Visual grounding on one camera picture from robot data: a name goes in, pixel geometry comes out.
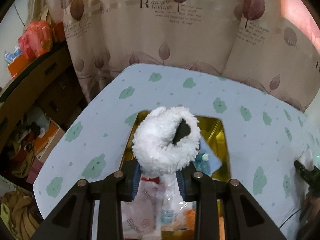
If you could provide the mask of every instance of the fabric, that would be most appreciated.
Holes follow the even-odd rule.
[[[39,224],[29,213],[32,199],[16,189],[1,199],[0,217],[16,240],[29,240]]]
[[[46,7],[45,0],[29,0],[28,1],[28,17],[25,22],[24,31],[28,28],[30,23],[41,20],[41,15]]]

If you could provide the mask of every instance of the gold tray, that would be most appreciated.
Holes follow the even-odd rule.
[[[141,122],[147,117],[150,111],[141,111],[138,113],[137,118],[132,127],[127,145],[124,149],[124,154],[120,164],[120,169],[124,162],[133,159],[132,153],[132,140],[133,135],[141,124]],[[222,166],[212,174],[212,178],[221,181],[228,182],[231,179],[231,170],[229,164],[229,153],[227,148],[227,142],[225,137],[225,132],[223,129],[222,122],[219,119],[206,117],[206,116],[196,116],[199,120],[198,126],[200,128],[201,135],[207,141],[210,148],[216,154],[216,156],[222,161]],[[220,209],[220,203],[218,203],[219,216],[222,216],[222,210]],[[167,232],[162,231],[162,240],[178,240],[178,239],[193,239],[193,231],[175,231]]]

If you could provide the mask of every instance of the cable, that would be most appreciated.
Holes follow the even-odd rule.
[[[22,22],[22,24],[23,24],[23,26],[24,26],[24,23],[23,23],[23,21],[22,21],[22,19],[21,19],[20,15],[19,15],[19,13],[18,13],[18,10],[17,10],[17,7],[16,7],[15,3],[13,3],[13,6],[14,6],[14,8],[15,8],[15,10],[16,10],[16,12],[17,12],[17,14],[18,14],[18,17],[19,17],[20,21]]]
[[[281,227],[282,227],[290,218],[292,218],[295,214],[297,214],[299,211],[301,211],[301,208],[298,209],[295,213],[293,213],[290,217],[288,217],[288,218],[282,223],[282,225],[279,227],[279,229],[281,229]]]

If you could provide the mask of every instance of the light blue tablecloth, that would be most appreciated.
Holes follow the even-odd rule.
[[[319,165],[320,155],[319,130],[303,113],[225,78],[137,64],[87,106],[51,152],[33,186],[43,217],[80,178],[97,181],[118,170],[138,112],[177,105],[222,120],[232,177],[244,184],[278,226],[300,207],[303,188],[293,161],[310,148]],[[282,227],[288,239],[293,239],[298,215]]]

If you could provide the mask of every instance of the red plastic bag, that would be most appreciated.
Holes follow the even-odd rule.
[[[26,32],[18,39],[19,46],[28,60],[49,52],[52,48],[52,29],[42,20],[31,23]]]

